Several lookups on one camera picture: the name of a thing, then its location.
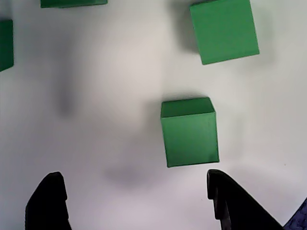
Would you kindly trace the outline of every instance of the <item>green block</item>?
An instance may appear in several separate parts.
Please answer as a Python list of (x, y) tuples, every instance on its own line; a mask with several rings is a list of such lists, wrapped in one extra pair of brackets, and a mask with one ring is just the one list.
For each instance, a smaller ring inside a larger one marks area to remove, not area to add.
[(190, 12), (203, 65), (260, 53), (249, 0), (211, 0)]
[(107, 0), (41, 0), (41, 8), (67, 8), (107, 4)]
[(0, 21), (0, 71), (14, 65), (13, 21)]
[(168, 167), (219, 162), (211, 100), (163, 102), (161, 123)]

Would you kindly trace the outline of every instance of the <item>cube face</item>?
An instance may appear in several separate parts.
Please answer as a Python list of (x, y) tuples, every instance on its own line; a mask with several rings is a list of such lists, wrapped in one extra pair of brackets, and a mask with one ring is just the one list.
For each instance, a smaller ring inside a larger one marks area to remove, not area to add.
[(41, 0), (41, 8), (67, 8), (107, 4), (107, 0)]
[(260, 53), (249, 0), (213, 0), (190, 11), (203, 65)]
[(14, 65), (13, 21), (0, 21), (0, 71)]
[(163, 103), (161, 123), (168, 167), (219, 162), (216, 115), (209, 98)]

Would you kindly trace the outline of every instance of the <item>white surface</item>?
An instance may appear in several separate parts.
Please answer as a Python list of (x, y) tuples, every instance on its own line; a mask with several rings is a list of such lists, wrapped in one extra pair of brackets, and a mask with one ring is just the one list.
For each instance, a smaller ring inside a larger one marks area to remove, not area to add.
[[(281, 224), (291, 217), (307, 196), (307, 1), (254, 0), (261, 55), (208, 66), (192, 51), (187, 6), (12, 1), (0, 229), (23, 229), (29, 197), (53, 171), (65, 177), (74, 230), (218, 230), (209, 168), (233, 176)], [(198, 95), (217, 111), (221, 163), (167, 169), (160, 103)]]

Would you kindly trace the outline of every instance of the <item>blue fabric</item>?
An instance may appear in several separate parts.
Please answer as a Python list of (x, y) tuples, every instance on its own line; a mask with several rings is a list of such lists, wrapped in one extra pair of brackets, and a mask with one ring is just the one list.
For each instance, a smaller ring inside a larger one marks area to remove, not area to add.
[(307, 199), (284, 226), (285, 230), (307, 230)]

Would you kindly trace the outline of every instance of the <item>green cube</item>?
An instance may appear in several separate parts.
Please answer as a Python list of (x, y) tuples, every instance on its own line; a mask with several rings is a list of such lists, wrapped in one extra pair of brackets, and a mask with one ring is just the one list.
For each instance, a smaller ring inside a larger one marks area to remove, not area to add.
[(203, 65), (259, 54), (249, 0), (211, 0), (190, 12)]
[(107, 4), (107, 0), (41, 0), (41, 8), (67, 8)]
[(219, 162), (211, 100), (163, 102), (161, 123), (168, 167)]
[(0, 21), (0, 71), (14, 65), (13, 21)]

